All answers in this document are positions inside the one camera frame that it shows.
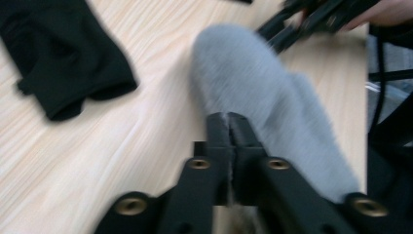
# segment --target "metal bolt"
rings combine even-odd
[[[189,162],[189,167],[193,169],[207,169],[210,167],[210,162],[204,159],[194,159]]]
[[[356,198],[353,200],[353,207],[363,215],[367,216],[386,216],[389,211],[380,203],[377,203],[370,199]]]
[[[281,159],[272,159],[268,162],[268,167],[274,170],[285,170],[289,169],[289,164]]]
[[[146,202],[140,198],[126,198],[116,204],[115,211],[120,215],[139,215],[146,207]]]

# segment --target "wooden table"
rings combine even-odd
[[[0,47],[0,233],[91,233],[112,199],[159,195],[173,186],[204,119],[188,91],[188,55],[210,24],[256,28],[280,1],[247,7],[218,0],[90,0],[126,52],[140,86],[106,102],[86,101],[73,120],[50,123]],[[312,80],[341,149],[365,187],[364,29],[317,36],[282,55]]]

